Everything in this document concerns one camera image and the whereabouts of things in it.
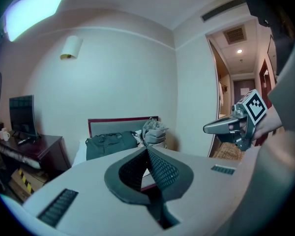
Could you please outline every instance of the red wooden headboard trim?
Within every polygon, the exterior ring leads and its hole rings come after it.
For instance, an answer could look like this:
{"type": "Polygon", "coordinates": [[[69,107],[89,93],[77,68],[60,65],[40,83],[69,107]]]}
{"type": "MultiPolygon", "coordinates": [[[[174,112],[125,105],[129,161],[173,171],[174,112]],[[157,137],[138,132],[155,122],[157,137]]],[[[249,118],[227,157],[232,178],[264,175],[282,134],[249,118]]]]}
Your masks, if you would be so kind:
{"type": "MultiPolygon", "coordinates": [[[[158,116],[151,116],[153,119],[158,120],[158,116]]],[[[88,119],[88,132],[89,137],[92,138],[92,132],[90,129],[90,124],[92,122],[114,122],[114,121],[131,121],[131,120],[148,120],[150,117],[134,117],[134,118],[116,118],[116,119],[88,119]]]]}

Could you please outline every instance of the flat screen monitor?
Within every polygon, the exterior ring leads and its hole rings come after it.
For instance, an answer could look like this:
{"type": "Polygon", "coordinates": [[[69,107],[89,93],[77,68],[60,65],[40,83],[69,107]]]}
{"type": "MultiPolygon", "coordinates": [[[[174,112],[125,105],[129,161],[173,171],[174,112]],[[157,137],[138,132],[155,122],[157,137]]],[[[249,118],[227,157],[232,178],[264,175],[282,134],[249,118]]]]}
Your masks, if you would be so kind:
{"type": "Polygon", "coordinates": [[[34,95],[10,98],[10,120],[13,131],[37,137],[34,95]]]}

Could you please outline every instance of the desk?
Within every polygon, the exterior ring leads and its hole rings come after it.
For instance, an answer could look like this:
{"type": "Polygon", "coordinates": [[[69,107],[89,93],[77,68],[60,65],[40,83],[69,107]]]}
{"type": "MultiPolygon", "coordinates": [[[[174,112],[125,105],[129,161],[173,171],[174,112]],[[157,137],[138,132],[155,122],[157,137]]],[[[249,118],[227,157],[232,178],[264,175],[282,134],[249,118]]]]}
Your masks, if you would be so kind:
{"type": "Polygon", "coordinates": [[[11,136],[7,142],[0,140],[0,147],[37,161],[50,179],[54,179],[70,168],[61,140],[62,136],[41,135],[34,142],[18,145],[19,139],[11,136]]]}

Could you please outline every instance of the hand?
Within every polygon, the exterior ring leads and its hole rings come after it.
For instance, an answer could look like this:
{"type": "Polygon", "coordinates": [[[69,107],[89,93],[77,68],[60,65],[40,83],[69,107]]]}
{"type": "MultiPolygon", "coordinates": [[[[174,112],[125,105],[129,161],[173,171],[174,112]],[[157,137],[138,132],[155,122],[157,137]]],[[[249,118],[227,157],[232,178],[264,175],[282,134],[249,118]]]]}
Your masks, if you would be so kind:
{"type": "MultiPolygon", "coordinates": [[[[242,130],[246,130],[246,121],[241,121],[239,126],[242,130]]],[[[272,106],[268,109],[264,118],[257,124],[252,140],[256,140],[262,135],[277,129],[280,126],[282,126],[281,119],[275,108],[272,106]]],[[[233,128],[233,125],[229,125],[230,130],[233,130],[233,128]]]]}

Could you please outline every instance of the bright light panel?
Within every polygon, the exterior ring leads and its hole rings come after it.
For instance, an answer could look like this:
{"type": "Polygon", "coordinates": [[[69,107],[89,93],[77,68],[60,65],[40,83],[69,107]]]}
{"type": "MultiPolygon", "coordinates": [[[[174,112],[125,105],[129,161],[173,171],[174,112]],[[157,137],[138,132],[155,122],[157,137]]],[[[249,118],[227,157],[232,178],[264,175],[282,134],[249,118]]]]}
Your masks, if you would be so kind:
{"type": "Polygon", "coordinates": [[[55,14],[61,0],[19,0],[5,15],[6,31],[14,41],[28,28],[55,14]]]}

